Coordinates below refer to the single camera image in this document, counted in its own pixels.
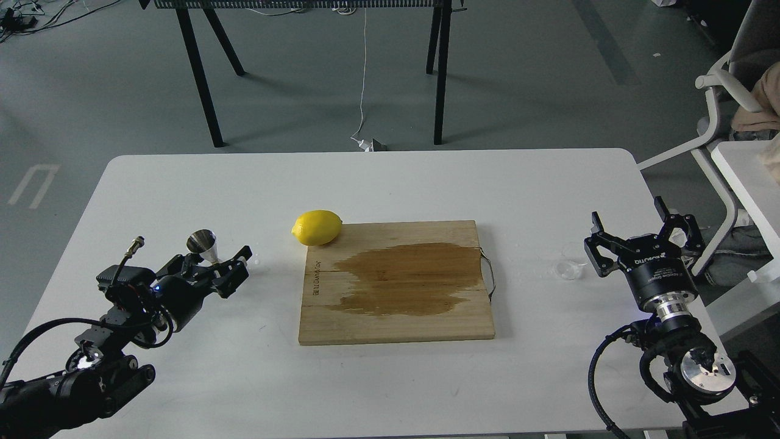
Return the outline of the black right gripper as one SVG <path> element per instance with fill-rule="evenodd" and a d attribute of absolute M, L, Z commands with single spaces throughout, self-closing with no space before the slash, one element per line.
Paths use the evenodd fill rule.
<path fill-rule="evenodd" d="M 684 245 L 669 248 L 650 248 L 637 252 L 636 237 L 621 238 L 605 231 L 601 217 L 591 214 L 591 235 L 583 244 L 585 253 L 600 278 L 621 270 L 628 281 L 637 308 L 643 312 L 655 310 L 655 300 L 664 294 L 678 294 L 686 303 L 698 297 L 693 278 L 683 262 L 683 256 L 699 257 L 704 253 L 704 239 L 691 214 L 669 211 L 662 197 L 654 197 L 654 207 L 662 225 L 656 235 L 658 241 L 667 243 L 675 230 L 684 233 Z"/>

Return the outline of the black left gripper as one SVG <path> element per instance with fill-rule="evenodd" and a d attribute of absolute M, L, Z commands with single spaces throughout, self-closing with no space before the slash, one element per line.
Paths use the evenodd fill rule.
<path fill-rule="evenodd" d="M 229 298 L 250 277 L 246 262 L 253 255 L 245 245 L 236 255 L 208 269 L 201 266 L 204 258 L 198 253 L 174 255 L 156 273 L 154 297 L 170 314 L 175 332 L 183 330 L 201 310 L 204 298 L 217 292 Z"/>

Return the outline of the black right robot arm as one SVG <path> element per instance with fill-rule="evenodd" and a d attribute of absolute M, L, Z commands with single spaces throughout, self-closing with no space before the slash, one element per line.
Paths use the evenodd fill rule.
<path fill-rule="evenodd" d="M 592 214 L 585 253 L 599 277 L 621 271 L 638 309 L 649 314 L 608 334 L 588 367 L 587 389 L 608 432 L 626 433 L 597 397 L 595 370 L 608 345 L 622 340 L 640 348 L 640 377 L 660 400 L 677 405 L 687 438 L 777 438 L 778 378 L 750 352 L 730 357 L 704 334 L 688 305 L 697 298 L 684 262 L 704 252 L 694 216 L 671 213 L 661 197 L 654 204 L 663 225 L 655 234 L 622 239 L 605 231 Z"/>

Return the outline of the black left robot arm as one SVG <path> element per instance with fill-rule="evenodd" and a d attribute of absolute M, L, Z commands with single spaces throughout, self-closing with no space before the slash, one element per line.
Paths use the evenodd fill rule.
<path fill-rule="evenodd" d="M 191 234 L 188 253 L 173 256 L 158 271 L 128 265 L 144 245 L 136 237 L 120 263 L 96 278 L 112 304 L 105 315 L 54 319 L 25 334 L 2 364 L 2 437 L 49 438 L 114 416 L 147 389 L 156 370 L 126 355 L 124 348 L 164 346 L 201 310 L 208 295 L 231 297 L 248 278 L 251 248 L 220 260 L 214 237 L 207 229 Z M 88 329 L 75 338 L 76 350 L 64 369 L 33 380 L 10 380 L 32 342 L 67 323 L 85 323 Z"/>

